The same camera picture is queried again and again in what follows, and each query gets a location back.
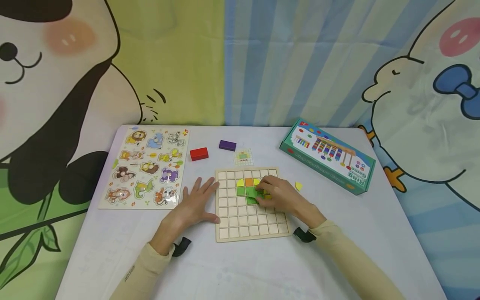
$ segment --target cartoon backdrop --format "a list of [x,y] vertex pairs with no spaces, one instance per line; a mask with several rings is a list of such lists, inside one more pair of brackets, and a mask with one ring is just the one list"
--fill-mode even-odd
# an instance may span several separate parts
[[0,25],[1,299],[54,298],[121,124],[298,116],[363,128],[449,299],[480,296],[474,0],[2,1]]

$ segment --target table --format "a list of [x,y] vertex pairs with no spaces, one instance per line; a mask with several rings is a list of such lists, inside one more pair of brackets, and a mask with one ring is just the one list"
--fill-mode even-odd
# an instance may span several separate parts
[[[233,152],[219,149],[220,140],[251,148],[256,166],[278,166],[281,177],[301,182],[301,193],[386,272],[406,299],[446,299],[380,164],[369,191],[354,196],[278,149],[289,128],[186,128],[189,150],[208,147],[210,157],[192,162],[188,155],[183,185],[191,187],[198,176],[206,179],[215,169],[234,167]],[[362,130],[326,130],[376,158]],[[108,156],[107,168],[114,155]],[[169,212],[97,209],[108,180],[108,172],[102,173],[56,299],[108,299]],[[215,212],[214,200],[206,210]],[[291,220],[295,228],[306,229]],[[329,257],[295,236],[216,243],[214,225],[207,223],[184,236],[192,244],[181,257],[172,258],[153,299],[358,299]]]

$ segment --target cartoon nose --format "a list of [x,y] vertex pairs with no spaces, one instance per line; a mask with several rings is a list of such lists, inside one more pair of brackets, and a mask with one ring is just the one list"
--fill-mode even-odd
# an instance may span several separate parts
[[11,61],[17,57],[18,49],[12,43],[3,43],[0,45],[0,60]]

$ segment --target pink cheek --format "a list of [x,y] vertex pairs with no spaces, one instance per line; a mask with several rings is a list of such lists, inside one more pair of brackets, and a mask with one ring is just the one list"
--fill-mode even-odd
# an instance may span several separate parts
[[450,26],[439,42],[443,55],[454,57],[469,51],[480,42],[480,18],[468,18]]
[[96,42],[92,28],[73,17],[46,24],[43,34],[50,51],[61,56],[84,52]]

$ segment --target green leaf print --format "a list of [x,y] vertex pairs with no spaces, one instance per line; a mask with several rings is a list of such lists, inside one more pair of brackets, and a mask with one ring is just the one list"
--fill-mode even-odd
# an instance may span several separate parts
[[43,228],[29,231],[10,249],[0,264],[0,289],[35,262],[42,248]]
[[42,227],[42,240],[43,247],[47,251],[51,252],[60,252],[59,241],[57,238],[57,233],[52,225],[47,225]]

